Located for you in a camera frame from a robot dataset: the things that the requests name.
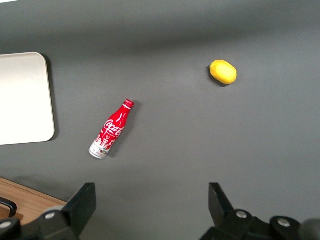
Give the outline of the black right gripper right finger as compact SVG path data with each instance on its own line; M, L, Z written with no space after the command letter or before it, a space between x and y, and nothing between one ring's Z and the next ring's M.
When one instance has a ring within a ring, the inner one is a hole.
M235 209L221 188L213 182L208 187L208 209L214 226L202 240L299 240L301 224L290 217L274 216L269 223L244 209Z

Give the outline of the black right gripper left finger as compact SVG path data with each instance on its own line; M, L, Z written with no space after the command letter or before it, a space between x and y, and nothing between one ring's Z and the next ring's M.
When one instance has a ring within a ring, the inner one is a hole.
M2 240L78 240L97 208L96 187L85 183L63 206L21 225L16 217L0 221Z

